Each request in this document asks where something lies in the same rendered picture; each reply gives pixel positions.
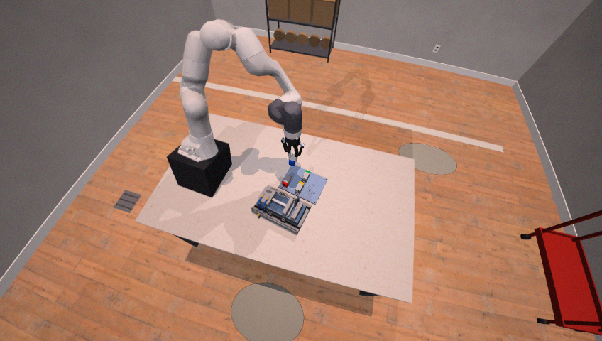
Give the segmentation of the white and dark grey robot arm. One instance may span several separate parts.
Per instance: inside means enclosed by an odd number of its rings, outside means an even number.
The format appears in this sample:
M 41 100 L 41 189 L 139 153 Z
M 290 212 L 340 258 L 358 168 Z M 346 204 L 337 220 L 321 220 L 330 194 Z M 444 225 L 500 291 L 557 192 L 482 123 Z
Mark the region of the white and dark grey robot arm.
M 268 105 L 268 116 L 282 125 L 284 135 L 288 139 L 298 140 L 302 133 L 301 95 L 280 64 L 264 51 L 253 30 L 247 27 L 236 29 L 232 23 L 229 23 L 220 19 L 208 21 L 200 31 L 188 33 L 185 43 L 180 99 L 183 103 L 189 135 L 183 139 L 178 153 L 196 162 L 210 159 L 218 152 L 204 94 L 213 50 L 222 51 L 231 48 L 251 75 L 274 77 L 284 94 Z M 204 116 L 206 113 L 207 115 Z

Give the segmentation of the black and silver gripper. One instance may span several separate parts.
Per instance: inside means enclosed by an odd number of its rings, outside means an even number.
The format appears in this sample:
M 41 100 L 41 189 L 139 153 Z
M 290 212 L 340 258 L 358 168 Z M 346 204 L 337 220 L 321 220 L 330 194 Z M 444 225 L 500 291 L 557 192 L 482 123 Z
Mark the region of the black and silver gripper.
M 287 140 L 285 140 L 285 139 L 287 139 Z M 301 155 L 302 149 L 305 146 L 305 144 L 301 143 L 300 137 L 298 138 L 298 140 L 297 139 L 291 140 L 291 139 L 288 139 L 287 137 L 285 137 L 285 138 L 282 137 L 281 142 L 283 144 L 284 151 L 288 153 L 288 160 L 290 160 L 290 157 L 291 157 L 291 147 L 293 146 L 293 148 L 295 150 L 295 162 L 297 162 L 297 157 Z M 287 146 L 286 142 L 288 143 L 288 146 Z M 300 151 L 298 152 L 298 147 L 297 146 L 299 146 L 299 145 L 300 145 Z

